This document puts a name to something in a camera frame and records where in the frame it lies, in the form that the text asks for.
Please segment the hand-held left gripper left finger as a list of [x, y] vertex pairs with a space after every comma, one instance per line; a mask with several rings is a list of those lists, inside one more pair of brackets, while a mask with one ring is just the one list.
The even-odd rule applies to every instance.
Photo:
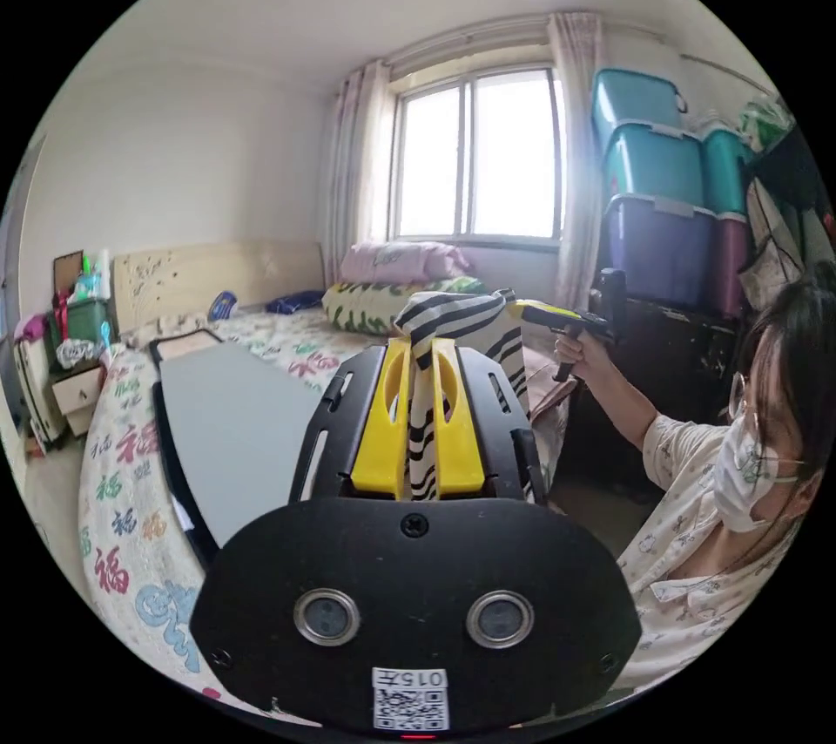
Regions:
[[407, 495], [411, 343], [391, 339], [380, 349], [350, 481], [361, 495], [402, 500]]

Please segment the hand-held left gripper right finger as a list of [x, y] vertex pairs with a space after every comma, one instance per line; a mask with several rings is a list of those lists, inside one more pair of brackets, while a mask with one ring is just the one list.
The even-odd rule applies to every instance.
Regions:
[[485, 472], [464, 367], [453, 341], [432, 343], [431, 369], [437, 496], [478, 496]]

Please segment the person's right hand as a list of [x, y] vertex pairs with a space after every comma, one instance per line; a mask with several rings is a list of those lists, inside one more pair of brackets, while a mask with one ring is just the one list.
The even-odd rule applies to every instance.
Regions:
[[583, 380], [590, 389], [608, 383], [612, 377], [614, 367], [605, 346], [586, 330], [577, 335], [559, 335], [555, 356], [559, 372]]

